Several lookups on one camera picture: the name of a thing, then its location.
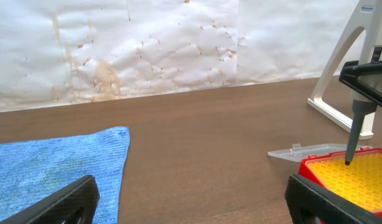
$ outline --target brown table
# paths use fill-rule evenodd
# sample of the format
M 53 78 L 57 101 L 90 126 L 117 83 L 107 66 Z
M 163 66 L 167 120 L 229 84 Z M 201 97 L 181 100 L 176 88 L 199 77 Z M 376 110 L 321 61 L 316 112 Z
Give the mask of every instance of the brown table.
M 284 191 L 298 163 L 267 152 L 347 143 L 306 104 L 317 79 L 0 113 L 0 142 L 129 126 L 120 223 L 290 223 Z M 334 78 L 324 96 L 352 114 Z M 382 109 L 374 136 L 382 147 Z

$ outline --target white backdrop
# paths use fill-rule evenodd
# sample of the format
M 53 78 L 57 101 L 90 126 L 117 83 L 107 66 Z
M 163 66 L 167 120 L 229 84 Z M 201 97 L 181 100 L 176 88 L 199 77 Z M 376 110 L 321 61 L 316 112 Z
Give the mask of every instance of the white backdrop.
M 356 4 L 0 0 L 0 111 L 317 77 Z

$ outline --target clear plastic lid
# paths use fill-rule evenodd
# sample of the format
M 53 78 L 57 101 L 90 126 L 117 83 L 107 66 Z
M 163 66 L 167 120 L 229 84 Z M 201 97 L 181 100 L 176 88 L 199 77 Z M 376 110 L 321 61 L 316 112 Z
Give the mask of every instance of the clear plastic lid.
M 289 161 L 300 162 L 308 158 L 309 155 L 315 154 L 316 156 L 325 156 L 331 152 L 346 151 L 345 144 L 319 144 L 315 146 L 301 146 L 300 144 L 293 144 L 291 149 L 282 149 L 277 151 L 268 152 L 270 156 Z M 361 147 L 372 148 L 371 146 L 357 145 L 356 149 Z

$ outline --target pipette tip box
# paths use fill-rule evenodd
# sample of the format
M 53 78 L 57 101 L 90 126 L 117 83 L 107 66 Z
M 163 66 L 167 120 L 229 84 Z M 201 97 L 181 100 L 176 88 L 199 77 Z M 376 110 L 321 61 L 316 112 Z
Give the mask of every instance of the pipette tip box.
M 349 166 L 344 158 L 345 151 L 309 155 L 299 174 L 382 217 L 382 149 L 362 147 Z

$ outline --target blue towel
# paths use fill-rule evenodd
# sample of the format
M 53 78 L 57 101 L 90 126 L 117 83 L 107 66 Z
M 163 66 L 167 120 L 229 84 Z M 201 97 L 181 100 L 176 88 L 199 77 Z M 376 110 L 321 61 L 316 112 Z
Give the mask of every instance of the blue towel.
M 117 223 L 129 128 L 0 144 L 0 221 L 93 175 L 100 193 L 93 223 Z

